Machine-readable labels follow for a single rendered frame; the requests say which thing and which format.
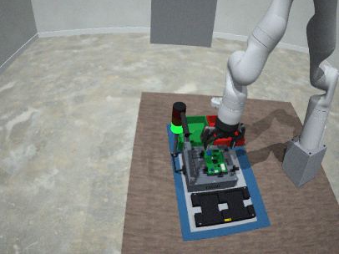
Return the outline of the red open-top bin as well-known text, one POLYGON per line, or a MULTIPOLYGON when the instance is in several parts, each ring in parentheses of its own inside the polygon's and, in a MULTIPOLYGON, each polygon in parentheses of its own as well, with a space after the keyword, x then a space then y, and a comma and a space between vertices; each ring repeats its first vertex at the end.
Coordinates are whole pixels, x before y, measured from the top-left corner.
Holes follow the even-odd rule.
MULTIPOLYGON (((208 122, 209 127, 213 127, 215 125, 215 120, 216 120, 216 116, 217 115, 207 115, 206 119, 208 122)), ((237 130, 235 132, 235 135, 238 135, 239 130, 237 130)), ((227 145, 228 147, 230 147, 230 142, 231 142, 231 137, 229 137, 228 139, 218 139, 216 141, 214 141, 213 145, 227 145)), ((235 146, 242 146, 245 142, 245 136, 243 140, 238 140, 238 142, 236 143, 235 146)))

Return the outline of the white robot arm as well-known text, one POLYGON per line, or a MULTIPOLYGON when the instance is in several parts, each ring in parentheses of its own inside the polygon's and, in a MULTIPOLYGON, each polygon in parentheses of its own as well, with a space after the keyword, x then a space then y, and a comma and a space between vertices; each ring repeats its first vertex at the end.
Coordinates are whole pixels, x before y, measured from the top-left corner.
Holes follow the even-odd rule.
MULTIPOLYGON (((281 41, 293 0, 272 0, 265 15, 247 39, 247 50, 235 51, 228 59, 222 98, 213 98, 218 118, 225 124, 240 123, 247 99, 247 85, 261 74, 269 54, 281 41)), ((311 86, 326 94, 309 98, 299 143, 306 149, 321 146, 326 120, 339 76, 337 69, 321 64, 336 48, 337 0, 313 0, 315 14, 306 26, 310 54, 311 86)))

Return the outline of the green open-top bin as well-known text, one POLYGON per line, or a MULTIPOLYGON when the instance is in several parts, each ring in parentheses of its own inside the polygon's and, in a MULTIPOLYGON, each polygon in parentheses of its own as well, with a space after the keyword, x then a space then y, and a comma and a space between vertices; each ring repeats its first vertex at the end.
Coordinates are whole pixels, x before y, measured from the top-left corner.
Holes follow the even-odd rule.
MULTIPOLYGON (((189 127, 189 132, 192 133, 190 135, 190 141, 193 140, 193 143, 191 144, 191 147, 193 146, 204 146, 204 143, 201 143, 200 141, 200 135, 202 132, 202 129, 204 128, 205 124, 208 124, 206 116, 186 116, 187 124, 189 127)), ((178 137, 178 150, 182 150, 184 147, 184 136, 183 132, 179 133, 178 137)))

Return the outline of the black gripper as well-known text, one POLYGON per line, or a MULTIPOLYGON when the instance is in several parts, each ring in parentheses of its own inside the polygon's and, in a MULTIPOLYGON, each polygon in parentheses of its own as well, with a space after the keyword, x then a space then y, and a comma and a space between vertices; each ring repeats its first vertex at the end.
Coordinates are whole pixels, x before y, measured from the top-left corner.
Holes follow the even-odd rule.
POLYGON ((202 133, 200 135, 201 143, 204 143, 205 151, 209 150, 210 143, 218 139, 228 139, 231 137, 230 149, 236 145, 238 140, 243 140, 245 135, 245 126, 243 123, 238 124, 225 124, 216 116, 215 125, 209 127, 207 124, 204 126, 202 133), (219 129, 218 129, 219 128, 219 129), (223 131, 222 131, 223 130, 223 131), (235 135, 235 132, 239 130, 238 135, 235 135), (214 136, 216 135, 216 137, 214 136), (203 135, 203 136, 202 136, 203 135), (211 138, 210 138, 211 137, 211 138))

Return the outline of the green circuit board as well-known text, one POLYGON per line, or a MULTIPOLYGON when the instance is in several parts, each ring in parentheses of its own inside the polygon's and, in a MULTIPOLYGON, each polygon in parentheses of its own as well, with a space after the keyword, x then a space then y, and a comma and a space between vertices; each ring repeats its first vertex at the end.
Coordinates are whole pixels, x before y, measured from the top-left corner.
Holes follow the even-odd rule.
POLYGON ((227 172, 221 150, 203 151, 209 174, 220 173, 221 170, 222 173, 227 172))

